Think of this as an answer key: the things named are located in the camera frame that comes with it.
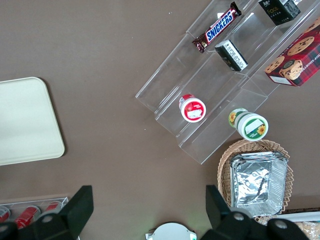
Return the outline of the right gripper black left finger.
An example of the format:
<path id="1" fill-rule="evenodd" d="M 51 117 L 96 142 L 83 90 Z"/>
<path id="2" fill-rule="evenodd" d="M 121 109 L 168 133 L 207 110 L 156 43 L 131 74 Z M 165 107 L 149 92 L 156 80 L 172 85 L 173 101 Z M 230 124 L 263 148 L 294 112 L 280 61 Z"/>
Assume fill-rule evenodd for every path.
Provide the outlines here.
<path id="1" fill-rule="evenodd" d="M 83 185 L 57 213 L 47 213 L 18 231 L 20 240 L 75 240 L 94 211 L 93 188 Z"/>

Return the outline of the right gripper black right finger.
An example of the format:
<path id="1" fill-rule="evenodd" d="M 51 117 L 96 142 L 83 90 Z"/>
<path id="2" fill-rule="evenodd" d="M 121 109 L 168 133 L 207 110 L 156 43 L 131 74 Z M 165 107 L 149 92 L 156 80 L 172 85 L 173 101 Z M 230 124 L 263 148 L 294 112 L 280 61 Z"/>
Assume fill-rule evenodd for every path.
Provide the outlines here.
<path id="1" fill-rule="evenodd" d="M 247 214 L 231 211 L 215 185 L 207 185 L 205 207 L 211 224 L 202 240 L 268 240 L 267 227 Z"/>

